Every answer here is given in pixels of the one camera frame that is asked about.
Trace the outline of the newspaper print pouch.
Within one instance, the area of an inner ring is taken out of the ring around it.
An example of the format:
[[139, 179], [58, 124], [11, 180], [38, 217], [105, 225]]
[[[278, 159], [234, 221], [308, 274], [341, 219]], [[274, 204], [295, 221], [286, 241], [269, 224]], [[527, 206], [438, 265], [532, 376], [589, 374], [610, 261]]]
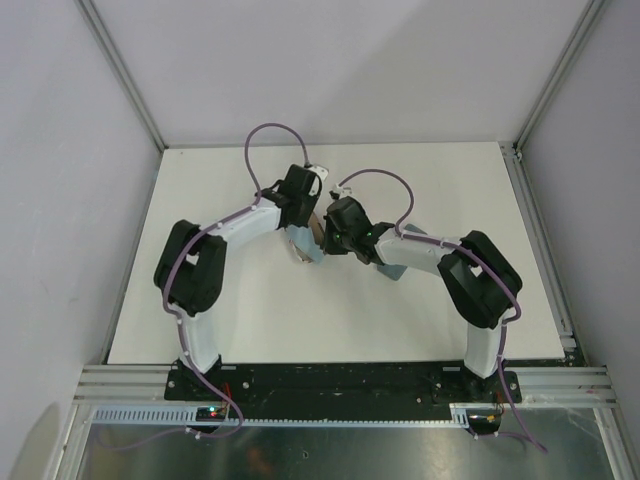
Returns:
[[319, 217], [313, 213], [306, 226], [290, 225], [286, 234], [296, 257], [303, 263], [319, 264], [324, 259], [322, 248], [325, 231]]

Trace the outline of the blue cleaning cloth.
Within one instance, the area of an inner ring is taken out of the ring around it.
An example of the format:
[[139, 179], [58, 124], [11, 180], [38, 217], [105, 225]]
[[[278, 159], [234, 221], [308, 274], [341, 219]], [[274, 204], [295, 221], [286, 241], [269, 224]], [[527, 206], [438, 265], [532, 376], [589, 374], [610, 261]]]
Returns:
[[318, 245], [315, 242], [310, 227], [291, 225], [286, 229], [287, 237], [294, 253], [300, 258], [313, 260], [318, 253]]

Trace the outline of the blue glasses case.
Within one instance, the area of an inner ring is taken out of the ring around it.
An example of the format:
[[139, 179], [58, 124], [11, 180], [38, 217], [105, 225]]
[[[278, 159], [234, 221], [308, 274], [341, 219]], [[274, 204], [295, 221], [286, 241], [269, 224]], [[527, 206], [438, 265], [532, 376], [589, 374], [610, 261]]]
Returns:
[[417, 241], [401, 238], [393, 228], [378, 239], [375, 251], [381, 262], [376, 266], [377, 272], [393, 281], [398, 281], [408, 269], [429, 271], [426, 250]]

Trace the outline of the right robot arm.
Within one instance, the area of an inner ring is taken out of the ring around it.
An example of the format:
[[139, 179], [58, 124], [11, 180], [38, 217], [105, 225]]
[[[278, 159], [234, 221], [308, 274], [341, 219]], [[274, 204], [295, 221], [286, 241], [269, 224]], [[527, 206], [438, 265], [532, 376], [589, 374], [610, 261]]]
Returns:
[[462, 391], [473, 401], [486, 400], [496, 391], [497, 378], [505, 381], [507, 325], [522, 314], [520, 275], [481, 231], [448, 240], [388, 222], [373, 224], [354, 197], [333, 193], [331, 198], [325, 215], [326, 254], [352, 253], [366, 265], [415, 269], [441, 278], [468, 325]]

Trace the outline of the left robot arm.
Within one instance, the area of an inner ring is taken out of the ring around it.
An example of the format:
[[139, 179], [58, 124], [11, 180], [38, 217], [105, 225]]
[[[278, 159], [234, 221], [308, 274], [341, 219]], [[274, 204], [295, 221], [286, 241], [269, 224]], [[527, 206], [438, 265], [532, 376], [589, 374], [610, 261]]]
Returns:
[[187, 220], [174, 224], [154, 272], [163, 308], [176, 317], [181, 361], [191, 370], [186, 387], [197, 398], [214, 397], [220, 358], [211, 308], [222, 289], [227, 254], [261, 235], [283, 230], [296, 255], [318, 263], [322, 231], [314, 209], [328, 170], [320, 165], [289, 167], [285, 178], [256, 193], [238, 212], [207, 226]]

